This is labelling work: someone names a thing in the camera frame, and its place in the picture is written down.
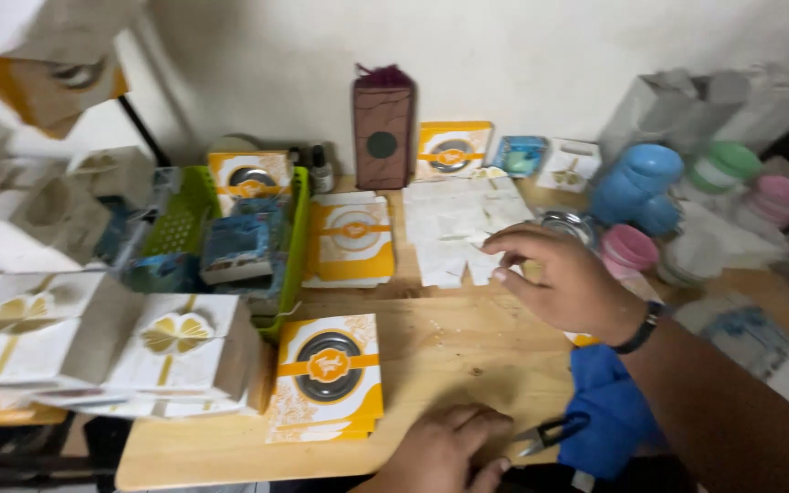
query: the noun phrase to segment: black wristband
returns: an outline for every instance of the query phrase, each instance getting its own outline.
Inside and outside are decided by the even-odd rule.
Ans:
[[[635,330],[635,334],[619,346],[611,346],[611,349],[617,354],[629,354],[643,346],[651,338],[653,329],[657,328],[657,317],[662,310],[662,304],[655,301],[647,302],[647,317],[644,318],[638,330]]]

